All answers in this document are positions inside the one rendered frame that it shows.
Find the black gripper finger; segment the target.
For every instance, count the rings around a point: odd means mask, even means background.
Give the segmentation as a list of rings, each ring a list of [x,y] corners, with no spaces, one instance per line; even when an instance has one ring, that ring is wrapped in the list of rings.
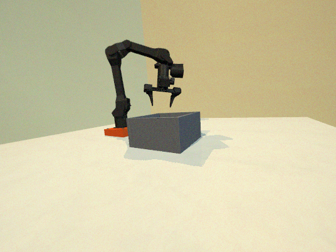
[[[176,96],[178,96],[178,93],[173,93],[173,94],[171,95],[170,108],[171,108],[172,103],[173,103],[173,101],[174,101],[174,99],[175,99]]]
[[[151,104],[152,104],[152,106],[153,106],[153,91],[152,91],[152,90],[147,90],[147,91],[146,91],[146,94],[149,95]]]

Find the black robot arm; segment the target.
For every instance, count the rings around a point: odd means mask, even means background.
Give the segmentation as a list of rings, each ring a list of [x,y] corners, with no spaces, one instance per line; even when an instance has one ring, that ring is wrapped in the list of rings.
[[[130,99],[125,96],[120,67],[122,64],[122,58],[130,52],[155,60],[157,63],[154,66],[158,69],[157,76],[160,74],[168,75],[167,78],[163,78],[162,75],[160,76],[158,86],[170,87],[170,85],[174,85],[175,78],[183,78],[184,74],[183,64],[174,64],[167,49],[149,48],[129,40],[108,46],[107,49],[105,49],[105,54],[110,66],[112,67],[113,80],[117,94],[115,101],[116,108],[112,112],[115,120],[114,129],[127,127],[126,118],[131,104]],[[172,78],[169,77],[169,70]]]

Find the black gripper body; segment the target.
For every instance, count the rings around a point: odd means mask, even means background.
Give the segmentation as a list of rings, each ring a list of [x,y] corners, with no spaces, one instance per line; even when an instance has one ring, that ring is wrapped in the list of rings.
[[[158,86],[159,78],[160,76],[163,76],[163,78],[167,78],[168,75],[160,74],[157,76],[157,87],[152,87],[150,84],[144,85],[144,92],[147,90],[157,91],[157,92],[169,92],[169,93],[178,93],[178,95],[181,94],[181,88],[174,87],[173,89],[169,89],[167,86]]]

